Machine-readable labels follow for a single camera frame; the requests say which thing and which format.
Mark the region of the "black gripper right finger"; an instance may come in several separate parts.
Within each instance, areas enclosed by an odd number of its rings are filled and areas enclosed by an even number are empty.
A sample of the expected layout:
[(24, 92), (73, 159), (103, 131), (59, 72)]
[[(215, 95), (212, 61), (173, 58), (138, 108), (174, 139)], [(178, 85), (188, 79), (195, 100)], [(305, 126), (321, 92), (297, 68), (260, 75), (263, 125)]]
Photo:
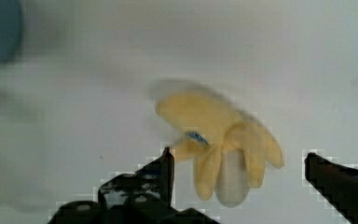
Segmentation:
[(316, 153), (309, 153), (304, 163), (306, 180), (351, 224), (358, 224), (358, 169)]

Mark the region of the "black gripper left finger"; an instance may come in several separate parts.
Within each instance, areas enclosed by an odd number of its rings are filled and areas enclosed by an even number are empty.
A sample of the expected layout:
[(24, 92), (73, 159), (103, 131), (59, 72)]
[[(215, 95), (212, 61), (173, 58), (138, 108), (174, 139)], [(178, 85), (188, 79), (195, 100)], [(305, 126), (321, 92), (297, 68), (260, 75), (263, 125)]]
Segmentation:
[(97, 192), (98, 202), (110, 209), (123, 205), (132, 195), (151, 194), (165, 203), (172, 200), (174, 157), (169, 147), (161, 156), (131, 174), (117, 175), (102, 184)]

